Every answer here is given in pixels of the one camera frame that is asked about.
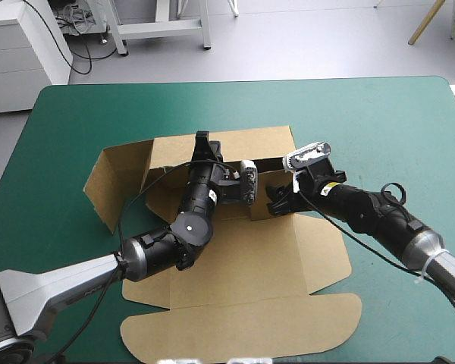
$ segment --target white cabinet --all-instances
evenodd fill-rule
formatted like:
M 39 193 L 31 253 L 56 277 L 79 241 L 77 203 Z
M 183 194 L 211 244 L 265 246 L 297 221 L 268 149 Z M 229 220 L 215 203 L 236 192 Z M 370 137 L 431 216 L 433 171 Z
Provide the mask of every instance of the white cabinet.
M 72 54 L 46 0 L 28 0 L 54 33 L 65 58 Z M 36 12 L 22 1 L 0 3 L 0 112 L 31 109 L 40 91 L 65 85 L 71 69 Z

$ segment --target green table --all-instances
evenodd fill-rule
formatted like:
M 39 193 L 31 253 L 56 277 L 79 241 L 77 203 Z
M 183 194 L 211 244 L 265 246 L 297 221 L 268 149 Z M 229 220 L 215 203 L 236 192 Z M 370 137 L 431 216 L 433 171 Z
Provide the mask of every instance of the green table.
M 41 272 L 117 247 L 118 237 L 109 234 L 82 191 L 103 147 L 284 124 L 298 146 L 329 142 L 331 160 L 347 171 L 348 183 L 367 190 L 402 183 L 409 210 L 442 233 L 455 253 L 455 98 L 441 78 L 53 86 L 37 100 L 0 182 L 0 271 Z M 127 233 L 158 224 L 140 203 Z M 445 298 L 352 241 L 346 245 L 353 273 L 322 293 L 359 294 L 359 327 L 340 347 L 303 358 L 455 360 L 455 312 Z M 60 314 L 38 353 L 59 348 L 94 299 Z M 127 302 L 116 285 L 67 352 L 69 360 L 133 360 L 119 325 L 129 315 L 155 310 Z

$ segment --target flattened cardboard box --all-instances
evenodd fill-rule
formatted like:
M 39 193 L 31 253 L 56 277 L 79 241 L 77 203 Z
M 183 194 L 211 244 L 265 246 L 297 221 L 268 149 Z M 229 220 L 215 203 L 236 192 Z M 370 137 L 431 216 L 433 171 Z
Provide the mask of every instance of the flattened cardboard box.
M 124 282 L 127 300 L 169 308 L 131 316 L 121 325 L 128 350 L 143 362 L 195 357 L 226 362 L 242 356 L 317 353 L 342 344 L 355 331 L 362 305 L 353 293 L 311 295 L 346 278 L 350 262 L 340 233 L 304 215 L 271 218 L 265 186 L 290 181 L 281 157 L 295 146 L 289 127 L 210 133 L 224 161 L 258 166 L 259 194 L 251 208 L 216 207 L 214 237 L 196 264 L 142 282 Z M 194 135 L 167 136 L 104 149 L 84 188 L 99 217 L 115 229 L 124 199 L 188 162 Z M 172 222 L 187 169 L 167 176 L 147 206 Z

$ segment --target gray floor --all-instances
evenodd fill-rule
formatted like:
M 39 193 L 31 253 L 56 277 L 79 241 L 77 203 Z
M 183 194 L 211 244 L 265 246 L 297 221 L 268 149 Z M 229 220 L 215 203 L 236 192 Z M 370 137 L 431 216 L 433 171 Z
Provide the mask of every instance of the gray floor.
M 117 0 L 125 23 L 151 18 L 154 0 Z M 130 41 L 130 55 L 95 61 L 71 83 L 152 83 L 439 75 L 455 83 L 455 40 L 449 40 L 451 2 L 415 46 L 408 38 L 431 0 L 239 0 L 234 19 L 227 0 L 209 0 L 212 49 L 200 36 Z M 196 1 L 186 16 L 196 13 Z M 92 53 L 113 46 L 90 37 Z M 82 52 L 81 44 L 71 46 Z M 87 63 L 75 62 L 85 69 Z M 0 115 L 0 177 L 27 120 L 27 112 Z

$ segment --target white label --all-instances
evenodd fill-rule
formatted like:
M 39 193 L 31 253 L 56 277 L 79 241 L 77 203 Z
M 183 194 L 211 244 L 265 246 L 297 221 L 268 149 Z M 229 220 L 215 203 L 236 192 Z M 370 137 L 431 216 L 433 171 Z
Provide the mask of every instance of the white label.
M 213 190 L 209 190 L 209 197 L 214 201 L 214 205 L 218 204 L 218 195 L 216 195 Z
M 330 182 L 329 184 L 326 184 L 324 188 L 322 188 L 322 191 L 320 194 L 322 196 L 327 196 L 329 192 L 331 192 L 331 189 L 337 186 L 339 183 L 338 182 Z
M 292 184 L 293 184 L 293 193 L 298 193 L 300 191 L 300 185 L 298 184 L 297 176 L 300 171 L 293 173 Z

